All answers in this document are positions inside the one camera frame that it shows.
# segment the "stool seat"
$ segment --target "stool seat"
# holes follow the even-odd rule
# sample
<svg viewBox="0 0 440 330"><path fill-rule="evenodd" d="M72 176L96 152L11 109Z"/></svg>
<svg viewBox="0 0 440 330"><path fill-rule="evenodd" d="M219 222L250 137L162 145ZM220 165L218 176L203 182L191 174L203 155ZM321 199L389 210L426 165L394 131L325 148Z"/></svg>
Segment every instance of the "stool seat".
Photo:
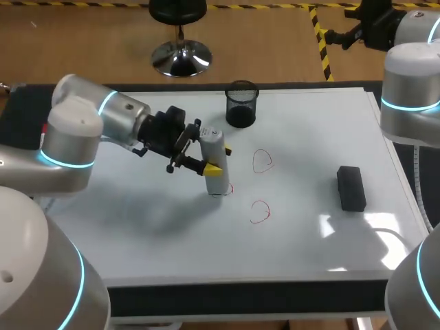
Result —
<svg viewBox="0 0 440 330"><path fill-rule="evenodd" d="M150 15L160 23L185 25L197 22L206 14L206 0L150 0Z"/></svg>

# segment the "white table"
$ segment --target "white table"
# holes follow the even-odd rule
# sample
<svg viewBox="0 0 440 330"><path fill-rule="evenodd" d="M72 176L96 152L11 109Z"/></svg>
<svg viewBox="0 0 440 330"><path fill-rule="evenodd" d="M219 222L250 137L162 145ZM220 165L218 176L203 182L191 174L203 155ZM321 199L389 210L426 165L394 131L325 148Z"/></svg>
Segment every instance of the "white table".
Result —
<svg viewBox="0 0 440 330"><path fill-rule="evenodd" d="M427 235L361 88L261 91L247 129L226 123L222 91L129 95L223 130L234 192L213 198L162 156L101 144L88 188L49 215L110 288L385 281ZM198 145L189 155L201 157ZM360 167L364 213L341 210L340 166Z"/></svg>

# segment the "black eraser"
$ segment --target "black eraser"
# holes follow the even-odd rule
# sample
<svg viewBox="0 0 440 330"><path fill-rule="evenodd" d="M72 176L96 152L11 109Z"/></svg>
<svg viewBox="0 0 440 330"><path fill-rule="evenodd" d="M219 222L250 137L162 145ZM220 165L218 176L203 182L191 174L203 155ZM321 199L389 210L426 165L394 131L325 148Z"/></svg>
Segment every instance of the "black eraser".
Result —
<svg viewBox="0 0 440 330"><path fill-rule="evenodd" d="M342 209L349 212L364 212L366 199L360 169L341 166L337 176Z"/></svg>

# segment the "black mesh cup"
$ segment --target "black mesh cup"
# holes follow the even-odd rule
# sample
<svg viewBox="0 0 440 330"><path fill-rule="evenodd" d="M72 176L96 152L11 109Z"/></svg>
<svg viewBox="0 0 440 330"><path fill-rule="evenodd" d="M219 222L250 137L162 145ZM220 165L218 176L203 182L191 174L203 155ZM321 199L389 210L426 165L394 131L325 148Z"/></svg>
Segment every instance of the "black mesh cup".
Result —
<svg viewBox="0 0 440 330"><path fill-rule="evenodd" d="M246 80L234 81L225 90L226 121L238 129L244 129L255 122L256 98L258 87Z"/></svg>

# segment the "glowing blue ring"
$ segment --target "glowing blue ring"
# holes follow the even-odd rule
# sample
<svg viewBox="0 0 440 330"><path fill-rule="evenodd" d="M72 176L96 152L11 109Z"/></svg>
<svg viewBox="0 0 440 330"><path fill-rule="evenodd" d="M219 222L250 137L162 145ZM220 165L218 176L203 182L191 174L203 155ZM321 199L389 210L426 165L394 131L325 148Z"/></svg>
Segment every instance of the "glowing blue ring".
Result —
<svg viewBox="0 0 440 330"><path fill-rule="evenodd" d="M433 105L428 105L427 107L400 107L398 105L393 105L391 103L388 103L387 101L384 100L384 98L382 98L382 103L384 103L387 107L396 109L396 110L402 110L402 111L424 111L424 110L429 110L432 108L435 108L437 105L440 105L440 101L438 101L437 103L433 104Z"/></svg>
<svg viewBox="0 0 440 330"><path fill-rule="evenodd" d="M68 163L63 163L63 162L59 162L58 160L52 159L51 157L49 157L48 155L46 155L43 150L40 150L41 155L48 160L51 163L54 163L55 165L59 165L59 166L63 166L63 167L70 167L70 168L87 168L90 166L93 166L93 164L95 164L95 162L89 163L89 164L82 164L82 165L75 165L75 164L68 164Z"/></svg>
<svg viewBox="0 0 440 330"><path fill-rule="evenodd" d="M67 314L67 317L64 319L63 323L61 323L60 327L57 330L63 330L67 326L67 324L69 324L69 321L72 319L72 316L75 314L75 311L78 308L78 305L81 300L81 296L83 294L83 289L84 289L84 277L85 277L84 261L83 261L83 258L81 256L81 253L79 252L78 248L75 246L75 244L72 243L72 245L74 246L76 252L78 253L78 257L80 259L80 264L81 264L80 288L78 289L78 294L76 295L74 305L71 307L69 314Z"/></svg>
<svg viewBox="0 0 440 330"><path fill-rule="evenodd" d="M107 104L107 102L110 100L110 98L115 95L117 93L117 91L112 91L109 95L107 95L105 97L105 99L102 101L101 106L99 107L98 110L98 115L101 116L102 111L104 110L105 105Z"/></svg>
<svg viewBox="0 0 440 330"><path fill-rule="evenodd" d="M428 304L430 305L432 311L435 313L435 315L437 315L438 318L440 318L440 311L437 308L437 306L434 304L434 302L432 301L428 290L425 287L425 283L423 278L421 277L421 270L420 270L420 252L421 252L421 247L422 245L425 243L425 241L421 242L420 246L419 246L419 251L417 252L417 277L419 278L419 283L420 283L420 288L421 291L423 292L426 301L428 302Z"/></svg>
<svg viewBox="0 0 440 330"><path fill-rule="evenodd" d="M439 26L439 24L440 24L440 18L437 19L437 21L435 22L434 26L431 29L431 32L429 33L429 37L428 37L428 42L429 43L432 42L432 38L434 36L434 32L437 29L437 26Z"/></svg>

